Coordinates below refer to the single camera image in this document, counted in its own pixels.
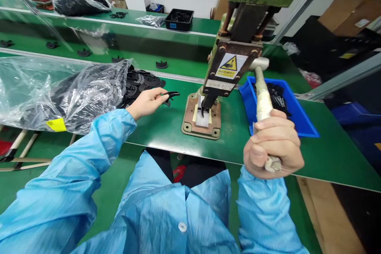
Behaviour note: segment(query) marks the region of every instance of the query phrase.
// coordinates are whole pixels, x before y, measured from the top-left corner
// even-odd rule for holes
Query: hand crush warning symbol
[[[220,68],[237,71],[237,57],[236,56],[232,57],[226,63],[221,65]]]

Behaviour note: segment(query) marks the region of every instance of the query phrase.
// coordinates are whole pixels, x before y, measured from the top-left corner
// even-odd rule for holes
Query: hammer handle
[[[262,67],[257,66],[255,69],[255,86],[257,89],[257,120],[261,121],[270,117],[270,111],[273,109],[273,104],[271,103],[270,93],[267,89],[265,79],[263,76]],[[267,162],[265,163],[266,171],[270,173],[275,173],[282,170],[282,161],[279,157],[269,155]]]

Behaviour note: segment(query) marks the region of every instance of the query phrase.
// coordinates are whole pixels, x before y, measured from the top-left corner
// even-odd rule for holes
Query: metal base plate
[[[209,110],[209,127],[196,126],[194,120],[195,107],[198,104],[198,93],[191,93],[188,96],[187,106],[185,108],[183,125],[181,131],[186,135],[197,136],[205,139],[217,140],[221,129],[221,104],[218,102]]]

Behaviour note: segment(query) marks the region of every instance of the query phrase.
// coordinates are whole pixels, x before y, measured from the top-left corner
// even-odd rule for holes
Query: white button
[[[179,229],[181,232],[186,232],[187,231],[187,225],[184,222],[179,223]]]

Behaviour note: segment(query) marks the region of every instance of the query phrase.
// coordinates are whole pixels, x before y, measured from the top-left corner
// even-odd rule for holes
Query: right hand
[[[165,89],[157,87],[154,89],[145,90],[129,107],[126,108],[128,113],[138,121],[142,116],[150,115],[159,108],[169,98],[169,95],[161,95],[167,93]]]
[[[259,179],[286,177],[304,167],[294,123],[282,111],[273,109],[270,115],[255,123],[258,132],[250,137],[243,150],[247,171]],[[268,154],[281,159],[281,171],[270,173],[264,169]]]

